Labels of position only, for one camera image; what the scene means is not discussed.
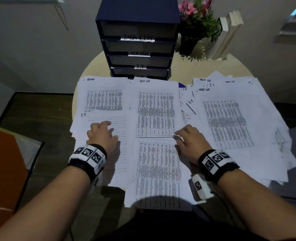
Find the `beige table top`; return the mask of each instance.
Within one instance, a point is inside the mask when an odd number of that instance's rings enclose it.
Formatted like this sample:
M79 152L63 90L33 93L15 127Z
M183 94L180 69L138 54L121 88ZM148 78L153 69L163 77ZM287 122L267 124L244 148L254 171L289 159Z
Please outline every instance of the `beige table top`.
M228 54L224 61L189 61L182 60L179 53L174 54L171 64L170 81L178 81L184 85L192 84L193 78L206 78L213 72L218 71L224 76L233 77L253 76L252 73L233 55ZM99 77L110 77L110 69L104 52L96 56L82 73L81 77L91 75ZM77 106L77 87L72 101L72 118L74 118Z

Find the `dark blue drawer unit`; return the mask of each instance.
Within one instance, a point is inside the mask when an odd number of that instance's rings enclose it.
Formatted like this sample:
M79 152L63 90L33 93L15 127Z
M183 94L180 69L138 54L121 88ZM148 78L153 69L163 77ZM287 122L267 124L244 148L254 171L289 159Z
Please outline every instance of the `dark blue drawer unit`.
M96 23L111 76L169 79L177 0L102 0Z

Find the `wooden floor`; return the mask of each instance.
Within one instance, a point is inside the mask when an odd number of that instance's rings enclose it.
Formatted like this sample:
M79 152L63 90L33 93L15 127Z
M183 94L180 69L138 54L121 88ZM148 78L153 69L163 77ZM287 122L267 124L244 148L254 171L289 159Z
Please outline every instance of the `wooden floor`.
M1 121L2 128L45 142L21 206L67 165L75 145L69 131L72 98L73 95L17 93ZM92 240L114 231L132 218L134 210L124 208L124 195L119 188L97 187L85 199L72 225L74 239Z

